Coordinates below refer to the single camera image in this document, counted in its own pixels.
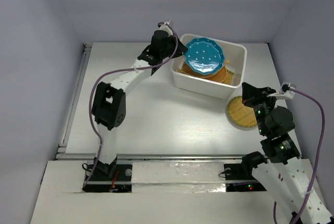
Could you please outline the fan-shaped woven basket plate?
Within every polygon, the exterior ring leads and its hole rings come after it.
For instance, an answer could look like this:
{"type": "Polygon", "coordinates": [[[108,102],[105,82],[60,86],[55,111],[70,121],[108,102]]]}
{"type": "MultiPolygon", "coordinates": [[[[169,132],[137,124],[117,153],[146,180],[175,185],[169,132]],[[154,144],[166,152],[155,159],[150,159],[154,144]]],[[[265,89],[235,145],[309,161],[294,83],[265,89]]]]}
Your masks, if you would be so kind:
{"type": "Polygon", "coordinates": [[[186,62],[183,63],[182,68],[181,68],[181,73],[195,76],[197,77],[199,73],[193,71],[189,65],[186,64],[186,62]]]}

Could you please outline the blue polka-dot ceramic plate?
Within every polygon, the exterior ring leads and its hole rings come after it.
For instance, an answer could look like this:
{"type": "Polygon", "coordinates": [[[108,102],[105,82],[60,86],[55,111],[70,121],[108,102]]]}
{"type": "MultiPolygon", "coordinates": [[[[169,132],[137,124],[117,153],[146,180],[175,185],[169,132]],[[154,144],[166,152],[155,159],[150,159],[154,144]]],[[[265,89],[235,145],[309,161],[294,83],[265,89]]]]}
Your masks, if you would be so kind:
{"type": "Polygon", "coordinates": [[[192,71],[201,75],[211,75],[220,71],[225,64],[222,48],[216,41],[209,38],[194,38],[186,47],[185,63],[192,71]]]}

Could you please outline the leaf-shaped bamboo plate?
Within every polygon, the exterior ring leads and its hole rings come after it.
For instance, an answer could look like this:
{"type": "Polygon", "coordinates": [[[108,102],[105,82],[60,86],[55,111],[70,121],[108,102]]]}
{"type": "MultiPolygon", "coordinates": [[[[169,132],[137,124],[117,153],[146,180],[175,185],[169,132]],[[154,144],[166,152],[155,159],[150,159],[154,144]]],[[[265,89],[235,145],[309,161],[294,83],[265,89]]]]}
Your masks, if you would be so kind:
{"type": "Polygon", "coordinates": [[[225,85],[231,85],[233,77],[234,72],[228,70],[226,66],[224,66],[217,73],[213,74],[212,76],[206,77],[205,79],[225,85]]]}

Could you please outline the round bamboo plate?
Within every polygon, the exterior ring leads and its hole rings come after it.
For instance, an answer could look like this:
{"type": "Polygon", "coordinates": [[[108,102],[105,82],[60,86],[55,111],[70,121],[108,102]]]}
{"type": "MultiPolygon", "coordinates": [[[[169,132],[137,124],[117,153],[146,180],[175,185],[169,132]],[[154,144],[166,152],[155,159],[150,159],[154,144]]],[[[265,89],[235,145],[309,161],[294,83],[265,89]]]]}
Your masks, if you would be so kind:
{"type": "Polygon", "coordinates": [[[230,120],[239,127],[253,128],[257,126],[255,113],[252,108],[242,103],[242,96],[232,98],[227,107],[230,120]]]}

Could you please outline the boat-shaped woven basket plate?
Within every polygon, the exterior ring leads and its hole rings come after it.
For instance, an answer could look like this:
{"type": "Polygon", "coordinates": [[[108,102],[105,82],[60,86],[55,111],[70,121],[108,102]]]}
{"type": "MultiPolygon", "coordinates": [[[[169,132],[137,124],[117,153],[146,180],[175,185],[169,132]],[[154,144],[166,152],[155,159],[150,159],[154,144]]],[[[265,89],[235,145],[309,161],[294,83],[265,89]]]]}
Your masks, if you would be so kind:
{"type": "MultiPolygon", "coordinates": [[[[229,64],[229,63],[230,63],[230,60],[226,60],[224,63],[225,63],[225,64],[229,64]]],[[[183,72],[182,69],[180,69],[180,68],[178,68],[177,71],[178,71],[179,73],[182,73],[182,72],[183,72]]]]}

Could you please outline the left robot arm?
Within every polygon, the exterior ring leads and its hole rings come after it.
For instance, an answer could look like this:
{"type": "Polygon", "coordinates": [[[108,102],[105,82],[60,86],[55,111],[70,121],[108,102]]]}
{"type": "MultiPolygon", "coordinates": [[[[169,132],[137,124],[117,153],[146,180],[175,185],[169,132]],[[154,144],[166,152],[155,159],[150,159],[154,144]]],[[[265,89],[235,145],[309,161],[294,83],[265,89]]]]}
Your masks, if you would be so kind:
{"type": "Polygon", "coordinates": [[[117,166],[116,130],[126,116],[126,97],[141,82],[152,76],[171,59],[187,52],[169,20],[158,23],[150,44],[130,68],[109,71],[94,83],[89,96],[89,122],[99,147],[93,165],[86,165],[87,184],[93,176],[115,178],[117,166]]]}

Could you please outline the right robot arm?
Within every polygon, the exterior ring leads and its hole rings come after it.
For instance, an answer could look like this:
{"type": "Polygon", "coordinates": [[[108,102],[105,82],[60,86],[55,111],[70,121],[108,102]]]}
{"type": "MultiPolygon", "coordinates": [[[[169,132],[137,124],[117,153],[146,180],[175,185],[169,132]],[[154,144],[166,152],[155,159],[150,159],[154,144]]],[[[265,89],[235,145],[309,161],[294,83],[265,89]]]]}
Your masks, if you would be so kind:
{"type": "Polygon", "coordinates": [[[307,176],[301,154],[289,135],[295,128],[292,112],[276,101],[293,99],[298,93],[309,95],[285,82],[279,92],[242,83],[242,103],[254,110],[263,153],[253,152],[242,158],[240,172],[255,178],[271,195],[289,223],[333,223],[313,184],[316,170],[307,176]]]}

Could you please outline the white plastic bin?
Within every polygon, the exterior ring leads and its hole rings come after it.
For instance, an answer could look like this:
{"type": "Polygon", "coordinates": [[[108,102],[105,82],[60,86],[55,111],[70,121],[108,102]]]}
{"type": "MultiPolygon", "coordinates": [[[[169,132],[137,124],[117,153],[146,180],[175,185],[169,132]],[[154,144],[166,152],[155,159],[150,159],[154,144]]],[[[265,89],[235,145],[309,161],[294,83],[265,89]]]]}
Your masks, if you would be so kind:
{"type": "MultiPolygon", "coordinates": [[[[194,39],[202,38],[202,36],[196,34],[184,34],[181,36],[181,42],[186,46],[186,44],[194,39]]],[[[192,92],[197,92],[203,95],[208,95],[216,98],[227,99],[235,89],[241,86],[243,82],[246,59],[247,59],[247,49],[243,45],[217,40],[209,38],[217,42],[217,44],[222,48],[225,61],[230,60],[229,64],[224,64],[226,68],[234,72],[234,77],[232,79],[231,85],[225,85],[218,82],[206,80],[206,77],[211,75],[201,75],[197,77],[179,73],[178,68],[182,68],[185,62],[184,55],[174,59],[172,61],[171,72],[173,74],[174,84],[176,87],[189,90],[192,92]]]]}

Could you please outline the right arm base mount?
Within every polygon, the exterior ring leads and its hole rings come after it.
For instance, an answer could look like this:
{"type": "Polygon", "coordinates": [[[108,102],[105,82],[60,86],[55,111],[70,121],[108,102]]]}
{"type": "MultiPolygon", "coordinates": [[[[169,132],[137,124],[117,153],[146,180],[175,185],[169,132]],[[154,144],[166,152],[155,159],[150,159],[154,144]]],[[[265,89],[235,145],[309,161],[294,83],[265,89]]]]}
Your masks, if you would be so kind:
{"type": "Polygon", "coordinates": [[[252,171],[267,159],[258,151],[242,157],[241,163],[226,163],[219,174],[226,181],[227,192],[262,192],[266,189],[253,176],[252,171]]]}

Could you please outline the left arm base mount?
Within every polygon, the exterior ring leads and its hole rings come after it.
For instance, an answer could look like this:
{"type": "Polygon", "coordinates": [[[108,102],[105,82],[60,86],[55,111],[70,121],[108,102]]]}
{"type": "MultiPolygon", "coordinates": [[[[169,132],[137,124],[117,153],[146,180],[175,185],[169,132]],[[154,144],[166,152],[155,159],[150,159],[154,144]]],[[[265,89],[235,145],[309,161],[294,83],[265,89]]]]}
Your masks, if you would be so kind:
{"type": "Polygon", "coordinates": [[[109,178],[95,169],[87,181],[93,164],[84,163],[86,175],[82,190],[87,193],[130,193],[132,191],[132,164],[118,164],[115,173],[109,178]]]}

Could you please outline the aluminium rail frame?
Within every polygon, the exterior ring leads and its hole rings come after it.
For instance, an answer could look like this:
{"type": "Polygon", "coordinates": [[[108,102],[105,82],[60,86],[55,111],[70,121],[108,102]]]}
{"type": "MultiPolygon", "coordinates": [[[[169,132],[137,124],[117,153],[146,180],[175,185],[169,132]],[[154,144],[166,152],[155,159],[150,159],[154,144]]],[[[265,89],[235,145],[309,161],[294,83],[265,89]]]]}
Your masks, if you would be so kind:
{"type": "MultiPolygon", "coordinates": [[[[88,100],[96,79],[130,67],[145,43],[94,43],[87,47],[57,159],[91,159],[99,140],[88,116],[88,100]]],[[[139,84],[126,99],[126,117],[117,128],[121,159],[162,157],[237,157],[261,150],[256,128],[242,129],[225,114],[227,102],[176,88],[170,65],[139,84]]]]}

